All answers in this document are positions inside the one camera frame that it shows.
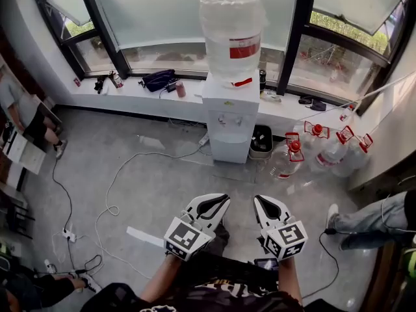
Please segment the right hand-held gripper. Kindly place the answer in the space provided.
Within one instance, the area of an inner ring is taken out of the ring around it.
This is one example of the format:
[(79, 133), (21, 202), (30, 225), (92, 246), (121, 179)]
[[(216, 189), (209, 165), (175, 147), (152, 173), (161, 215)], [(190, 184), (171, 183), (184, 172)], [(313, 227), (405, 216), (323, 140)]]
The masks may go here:
[(255, 216), (261, 227), (260, 245), (278, 261), (299, 254), (308, 240), (303, 223), (291, 216), (282, 202), (270, 196), (253, 198)]

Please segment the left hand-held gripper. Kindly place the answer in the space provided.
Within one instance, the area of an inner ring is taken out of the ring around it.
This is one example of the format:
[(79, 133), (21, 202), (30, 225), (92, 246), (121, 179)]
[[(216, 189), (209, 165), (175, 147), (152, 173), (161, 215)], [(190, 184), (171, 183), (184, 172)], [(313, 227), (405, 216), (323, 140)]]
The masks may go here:
[(230, 197), (223, 193), (205, 194), (195, 197), (174, 217), (164, 235), (164, 248), (182, 261), (196, 256), (216, 238), (214, 230), (221, 223)]

